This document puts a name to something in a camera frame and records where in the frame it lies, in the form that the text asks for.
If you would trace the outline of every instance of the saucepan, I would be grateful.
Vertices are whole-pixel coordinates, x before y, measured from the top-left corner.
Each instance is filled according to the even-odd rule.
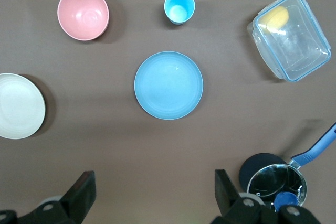
[[[240,168],[239,182],[244,191],[260,197],[270,209],[283,205],[302,206],[307,183],[299,168],[313,161],[336,139],[336,123],[306,152],[289,163],[270,153],[248,158]]]

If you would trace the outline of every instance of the yellow object in container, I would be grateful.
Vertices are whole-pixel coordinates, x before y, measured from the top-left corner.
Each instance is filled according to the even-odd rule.
[[[259,19],[259,26],[264,32],[277,33],[287,23],[289,14],[286,8],[278,6]]]

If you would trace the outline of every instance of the gray table surface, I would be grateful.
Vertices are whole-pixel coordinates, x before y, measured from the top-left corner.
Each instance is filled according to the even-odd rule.
[[[194,16],[172,25],[164,0],[106,0],[111,20],[98,39],[70,38],[59,0],[0,0],[0,72],[28,77],[45,97],[41,129],[0,139],[0,209],[23,215],[94,170],[97,200],[84,223],[210,223],[219,215],[214,170],[238,171],[259,152],[285,160],[307,150],[335,121],[336,60],[297,83],[276,79],[246,26],[275,0],[195,0]],[[336,0],[307,0],[336,46]],[[139,106],[140,64],[165,51],[199,66],[204,93],[174,121]],[[305,207],[335,223],[336,144],[300,170]]]

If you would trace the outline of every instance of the blue cup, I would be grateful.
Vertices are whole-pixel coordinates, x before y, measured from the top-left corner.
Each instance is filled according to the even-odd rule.
[[[164,12],[175,25],[187,22],[194,14],[194,0],[165,0]]]

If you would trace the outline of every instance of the blue pot handle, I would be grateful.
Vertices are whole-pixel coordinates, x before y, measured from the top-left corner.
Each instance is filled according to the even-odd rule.
[[[336,139],[336,123],[306,152],[293,156],[289,163],[296,169],[317,158]]]

